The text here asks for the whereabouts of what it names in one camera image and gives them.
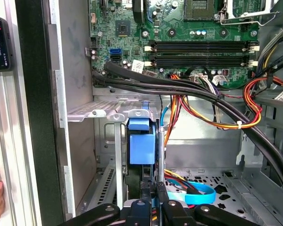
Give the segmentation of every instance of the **yellow wire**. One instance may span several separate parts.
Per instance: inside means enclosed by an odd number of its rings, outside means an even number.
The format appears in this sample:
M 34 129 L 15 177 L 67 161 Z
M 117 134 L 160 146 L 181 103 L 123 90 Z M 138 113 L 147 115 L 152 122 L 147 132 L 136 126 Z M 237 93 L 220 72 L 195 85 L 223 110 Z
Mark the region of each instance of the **yellow wire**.
M 169 170 L 167 170 L 167 169 L 165 169 L 165 172 L 167 172 L 167 173 L 169 173 L 169 174 L 172 174 L 172 175 L 174 175 L 174 176 L 180 178 L 181 180 L 185 180 L 183 177 L 179 176 L 177 173 L 173 173 L 172 171 L 169 171 Z
M 199 117 L 209 121 L 209 122 L 212 122 L 212 124 L 214 124 L 215 126 L 218 126 L 218 127 L 222 127 L 222 128 L 229 128 L 229 129 L 238 129 L 238 126 L 237 125 L 220 125 L 218 123 L 214 123 L 212 120 L 206 118 L 205 116 L 203 116 L 202 114 L 200 114 L 199 112 L 197 112 L 195 109 L 193 109 L 191 106 L 190 106 L 190 109 L 196 114 L 198 115 Z M 251 127 L 251 126 L 254 126 L 254 125 L 257 125 L 261 120 L 261 114 L 259 115 L 259 118 L 256 122 L 254 123 L 250 123 L 250 124 L 247 124 L 247 125 L 241 125 L 241 128 L 248 128 L 248 127 Z
M 185 103 L 188 105 L 188 100 L 186 97 L 183 98 L 183 100 L 185 101 Z M 239 126 L 238 125 L 221 125 L 221 124 L 218 124 L 218 123 L 214 123 L 212 120 L 208 119 L 207 117 L 203 116 L 202 114 L 200 114 L 199 112 L 197 112 L 195 109 L 193 109 L 190 105 L 188 105 L 191 109 L 191 111 L 193 111 L 194 114 L 196 114 L 198 117 L 201 117 L 203 118 L 204 120 L 206 121 L 209 121 L 212 125 L 214 126 L 218 126 L 218 127 L 222 127 L 222 128 L 226 128 L 226 129 L 238 129 Z M 255 126 L 257 125 L 259 122 L 261 121 L 261 114 L 259 114 L 259 117 L 258 117 L 258 120 L 254 123 L 250 123 L 250 124 L 247 124 L 247 125 L 241 125 L 241 128 L 244 129 L 244 128 L 249 128 L 249 127 L 252 127 L 252 126 Z
M 278 46 L 278 44 L 276 44 L 276 45 L 273 47 L 273 49 L 270 51 L 270 53 L 268 54 L 268 56 L 267 56 L 267 58 L 266 58 L 266 60 L 265 60 L 265 62 L 264 62 L 264 64 L 263 64 L 263 68 L 266 68 L 267 63 L 268 63 L 268 61 L 269 61 L 271 55 L 273 54 L 273 52 L 274 52 L 275 49 L 277 48 L 277 46 Z

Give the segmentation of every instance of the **blue sata port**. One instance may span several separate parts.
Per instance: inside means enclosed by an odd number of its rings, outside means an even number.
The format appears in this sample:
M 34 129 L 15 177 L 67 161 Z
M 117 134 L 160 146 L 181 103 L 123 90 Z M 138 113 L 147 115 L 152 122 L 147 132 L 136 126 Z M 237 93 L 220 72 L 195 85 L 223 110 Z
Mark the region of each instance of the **blue sata port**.
M 121 48 L 111 48 L 109 50 L 110 55 L 115 55 L 115 54 L 122 54 L 122 49 Z

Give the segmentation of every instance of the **chip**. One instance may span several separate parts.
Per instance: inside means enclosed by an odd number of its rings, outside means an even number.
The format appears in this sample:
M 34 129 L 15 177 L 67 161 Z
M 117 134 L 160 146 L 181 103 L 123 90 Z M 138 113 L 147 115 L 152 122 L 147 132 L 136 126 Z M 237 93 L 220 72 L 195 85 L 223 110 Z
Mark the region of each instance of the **chip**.
M 130 20 L 116 20 L 115 34 L 118 37 L 128 37 L 131 35 L 131 21 Z
M 184 20 L 214 20 L 214 0 L 185 0 Z
M 223 76 L 228 76 L 230 73 L 230 70 L 229 69 L 222 69 L 222 75 Z

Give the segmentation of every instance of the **sata port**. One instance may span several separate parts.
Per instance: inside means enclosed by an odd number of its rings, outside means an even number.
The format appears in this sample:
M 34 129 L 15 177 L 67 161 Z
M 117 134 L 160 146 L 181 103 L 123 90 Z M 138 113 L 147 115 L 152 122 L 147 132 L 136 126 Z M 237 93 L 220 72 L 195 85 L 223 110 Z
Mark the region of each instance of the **sata port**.
M 122 55 L 110 55 L 110 59 L 111 60 L 121 60 L 122 59 Z
M 109 50 L 109 54 L 122 54 L 122 49 L 121 48 L 111 48 Z

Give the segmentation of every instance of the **blue wire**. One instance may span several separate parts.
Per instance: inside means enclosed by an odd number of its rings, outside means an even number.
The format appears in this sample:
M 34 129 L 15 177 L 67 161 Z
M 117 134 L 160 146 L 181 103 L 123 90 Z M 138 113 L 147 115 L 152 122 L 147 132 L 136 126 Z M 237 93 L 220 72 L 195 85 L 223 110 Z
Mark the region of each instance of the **blue wire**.
M 164 126 L 164 117 L 165 117 L 165 114 L 166 114 L 166 112 L 168 111 L 168 107 L 165 107 L 164 108 L 164 111 L 162 112 L 162 114 L 161 114 L 161 117 L 160 117 L 160 126 Z

